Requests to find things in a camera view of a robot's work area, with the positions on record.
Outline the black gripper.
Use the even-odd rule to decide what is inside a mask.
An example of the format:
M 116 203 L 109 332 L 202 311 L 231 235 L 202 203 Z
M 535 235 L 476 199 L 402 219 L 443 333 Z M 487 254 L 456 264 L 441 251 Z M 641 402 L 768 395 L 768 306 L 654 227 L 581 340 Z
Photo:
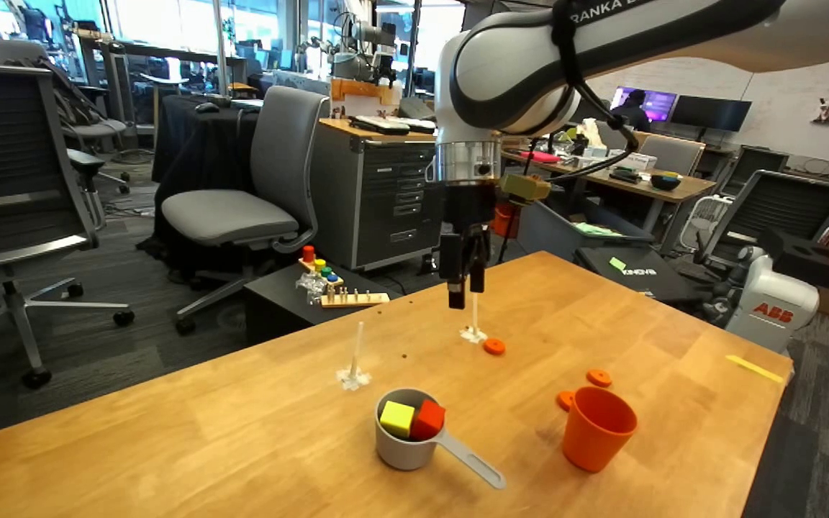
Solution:
M 469 255 L 469 290 L 484 293 L 484 270 L 490 260 L 487 224 L 496 211 L 496 185 L 446 185 L 443 231 L 441 231 L 441 280 L 450 306 L 463 307 L 463 255 Z

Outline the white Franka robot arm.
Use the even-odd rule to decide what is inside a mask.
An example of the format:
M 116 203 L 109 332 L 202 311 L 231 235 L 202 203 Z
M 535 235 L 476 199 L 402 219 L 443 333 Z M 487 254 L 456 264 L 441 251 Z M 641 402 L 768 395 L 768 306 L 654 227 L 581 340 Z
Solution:
M 749 73 L 829 60 L 829 0 L 545 0 L 493 12 L 446 41 L 436 73 L 437 160 L 446 191 L 441 280 L 450 306 L 484 290 L 502 140 L 554 133 L 590 77 L 661 55 Z

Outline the white ABB robot base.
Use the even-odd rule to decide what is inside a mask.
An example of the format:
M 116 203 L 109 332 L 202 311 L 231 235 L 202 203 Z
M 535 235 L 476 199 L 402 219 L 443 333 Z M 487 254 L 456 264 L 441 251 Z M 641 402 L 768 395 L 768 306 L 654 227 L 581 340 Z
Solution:
M 764 347 L 785 352 L 791 333 L 817 313 L 817 288 L 777 274 L 774 260 L 756 244 L 744 247 L 741 261 L 745 264 L 745 280 L 725 327 Z

